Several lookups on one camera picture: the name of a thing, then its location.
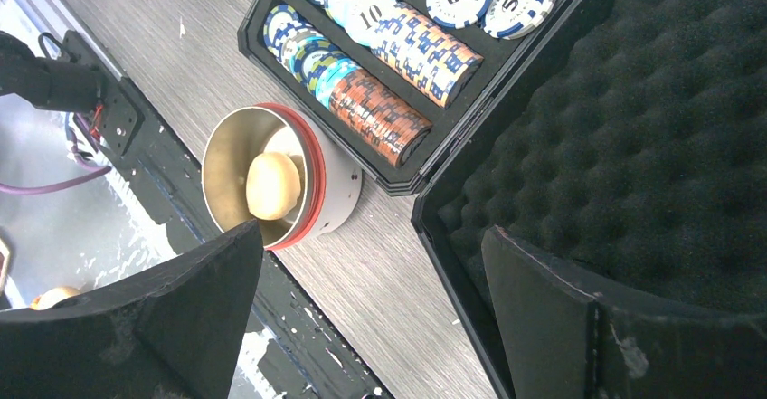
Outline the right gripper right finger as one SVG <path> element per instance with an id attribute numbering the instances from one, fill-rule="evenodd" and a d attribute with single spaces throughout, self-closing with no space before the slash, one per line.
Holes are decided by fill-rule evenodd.
<path id="1" fill-rule="evenodd" d="M 494 227 L 485 272 L 519 398 L 763 398 L 766 317 L 622 285 Z"/>

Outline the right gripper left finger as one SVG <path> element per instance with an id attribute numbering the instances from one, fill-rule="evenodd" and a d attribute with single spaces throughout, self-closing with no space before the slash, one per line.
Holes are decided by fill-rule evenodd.
<path id="1" fill-rule="evenodd" d="M 4 398 L 224 398 L 263 244 L 254 221 L 108 286 L 1 315 Z"/>

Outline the round bread bun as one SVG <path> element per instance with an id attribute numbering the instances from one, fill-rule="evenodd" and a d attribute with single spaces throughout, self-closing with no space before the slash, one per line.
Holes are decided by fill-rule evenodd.
<path id="1" fill-rule="evenodd" d="M 301 178 L 293 160 L 279 152 L 257 155 L 246 180 L 246 202 L 252 215 L 274 221 L 285 217 L 298 203 Z"/>

